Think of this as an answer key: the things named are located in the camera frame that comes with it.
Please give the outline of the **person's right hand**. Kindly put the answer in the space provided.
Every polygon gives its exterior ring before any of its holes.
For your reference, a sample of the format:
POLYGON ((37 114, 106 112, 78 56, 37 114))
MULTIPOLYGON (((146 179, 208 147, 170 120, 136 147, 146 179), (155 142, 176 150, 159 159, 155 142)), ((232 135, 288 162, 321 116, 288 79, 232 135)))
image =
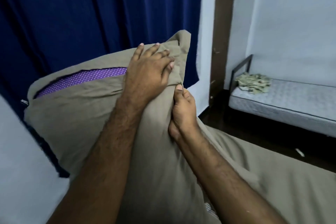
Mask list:
POLYGON ((172 109, 169 134, 180 145, 181 142, 193 141, 200 134, 197 122, 196 104, 192 94, 183 88, 184 104, 172 109))

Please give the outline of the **person's right forearm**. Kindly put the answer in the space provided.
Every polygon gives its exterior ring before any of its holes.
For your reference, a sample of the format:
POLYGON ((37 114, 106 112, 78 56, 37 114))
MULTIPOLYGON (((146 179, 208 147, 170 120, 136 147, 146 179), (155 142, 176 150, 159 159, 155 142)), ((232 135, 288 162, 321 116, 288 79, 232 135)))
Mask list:
POLYGON ((223 224, 287 224, 285 219, 243 180, 202 135, 183 132, 174 123, 169 133, 200 181, 223 224))

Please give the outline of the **camouflage patterned cloth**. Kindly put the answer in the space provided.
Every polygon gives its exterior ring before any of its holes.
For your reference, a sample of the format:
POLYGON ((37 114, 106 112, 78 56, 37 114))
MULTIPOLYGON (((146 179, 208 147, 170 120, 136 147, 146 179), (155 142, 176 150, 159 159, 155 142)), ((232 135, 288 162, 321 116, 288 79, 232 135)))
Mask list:
POLYGON ((234 80, 240 90, 250 94, 267 93, 271 86, 271 79, 263 74, 244 72, 234 80))

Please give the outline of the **khaki bed sheet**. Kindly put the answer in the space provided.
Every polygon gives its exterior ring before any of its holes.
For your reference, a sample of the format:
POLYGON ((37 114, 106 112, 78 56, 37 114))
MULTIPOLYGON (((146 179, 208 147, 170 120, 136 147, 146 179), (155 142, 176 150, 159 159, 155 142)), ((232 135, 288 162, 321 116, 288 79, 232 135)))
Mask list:
POLYGON ((210 143, 290 224, 336 224, 336 173, 198 121, 210 143))

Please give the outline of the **purple dotted pillow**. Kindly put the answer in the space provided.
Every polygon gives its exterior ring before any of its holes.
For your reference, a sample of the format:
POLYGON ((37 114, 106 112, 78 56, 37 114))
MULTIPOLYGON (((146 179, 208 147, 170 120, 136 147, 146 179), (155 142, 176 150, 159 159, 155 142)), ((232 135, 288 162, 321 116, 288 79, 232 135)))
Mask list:
POLYGON ((108 77, 121 76, 124 75, 126 71, 127 67, 81 70, 77 73, 63 76, 49 83, 47 86, 38 91, 34 98, 36 99, 41 96, 51 94, 53 92, 63 90, 65 88, 79 85, 85 82, 91 82, 94 80, 104 79, 108 77))

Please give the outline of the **dark blue curtain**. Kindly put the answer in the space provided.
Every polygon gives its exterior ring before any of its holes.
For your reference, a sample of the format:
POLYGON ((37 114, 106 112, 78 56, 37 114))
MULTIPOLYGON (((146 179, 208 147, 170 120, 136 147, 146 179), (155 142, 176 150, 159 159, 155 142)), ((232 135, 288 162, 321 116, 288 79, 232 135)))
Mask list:
POLYGON ((183 85, 196 69, 201 0, 0 0, 0 95, 23 120, 29 86, 93 58, 191 33, 183 85))

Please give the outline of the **person's left hand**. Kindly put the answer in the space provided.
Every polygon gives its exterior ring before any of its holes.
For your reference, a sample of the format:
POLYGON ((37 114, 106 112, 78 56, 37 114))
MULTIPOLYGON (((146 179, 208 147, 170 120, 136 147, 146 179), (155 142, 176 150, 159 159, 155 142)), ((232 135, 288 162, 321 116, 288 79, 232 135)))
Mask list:
POLYGON ((159 52, 160 45, 143 49, 139 60, 130 60, 128 65, 121 98, 136 109, 144 109, 168 84, 175 58, 171 57, 171 62, 154 62, 153 55, 159 52))

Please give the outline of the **person's left forearm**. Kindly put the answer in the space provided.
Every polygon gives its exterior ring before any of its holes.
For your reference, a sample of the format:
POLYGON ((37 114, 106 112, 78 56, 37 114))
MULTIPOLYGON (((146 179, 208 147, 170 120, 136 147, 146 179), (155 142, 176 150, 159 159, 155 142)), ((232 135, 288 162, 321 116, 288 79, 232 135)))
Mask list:
POLYGON ((47 224, 115 224, 147 104, 126 94, 117 100, 79 175, 47 224))

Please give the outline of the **khaki pillowcase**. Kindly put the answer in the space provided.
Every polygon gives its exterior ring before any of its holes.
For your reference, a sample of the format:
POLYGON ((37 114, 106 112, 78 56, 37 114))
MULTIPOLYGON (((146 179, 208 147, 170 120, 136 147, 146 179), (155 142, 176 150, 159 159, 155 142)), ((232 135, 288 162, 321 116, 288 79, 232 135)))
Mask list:
MULTIPOLYGON (((175 33, 159 51, 175 57, 168 86, 141 118, 116 224, 221 224, 206 209, 197 178, 170 138, 168 127, 175 86, 183 83, 191 34, 175 33)), ((104 55, 49 74, 28 90, 24 120, 50 146, 73 181, 95 144, 123 89, 123 76, 70 86, 37 97, 40 90, 83 70, 126 67, 135 48, 104 55)))

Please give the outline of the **brown wooden door frame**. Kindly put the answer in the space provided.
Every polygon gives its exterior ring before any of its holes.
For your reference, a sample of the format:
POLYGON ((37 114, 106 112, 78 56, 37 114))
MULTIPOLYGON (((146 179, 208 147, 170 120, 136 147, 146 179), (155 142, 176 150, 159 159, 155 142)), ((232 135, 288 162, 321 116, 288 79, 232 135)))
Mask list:
POLYGON ((233 1, 215 0, 209 107, 212 107, 216 103, 217 96, 224 89, 233 1))

